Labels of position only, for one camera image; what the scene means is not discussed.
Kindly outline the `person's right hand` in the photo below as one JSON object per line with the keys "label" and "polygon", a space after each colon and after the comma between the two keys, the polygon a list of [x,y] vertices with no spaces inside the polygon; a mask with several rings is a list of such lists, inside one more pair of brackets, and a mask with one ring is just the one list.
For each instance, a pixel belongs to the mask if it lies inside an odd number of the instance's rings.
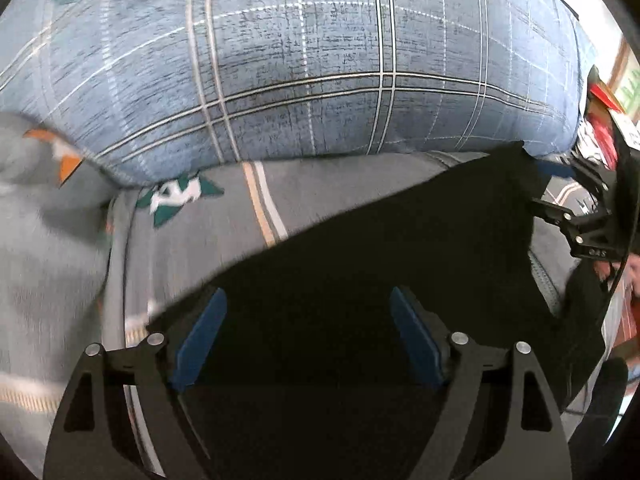
{"label": "person's right hand", "polygon": [[[607,280],[612,274],[620,270],[619,262],[597,261],[594,270],[601,281]],[[631,290],[632,296],[638,298],[640,295],[640,256],[630,254],[626,260],[624,270],[624,280],[626,287]]]}

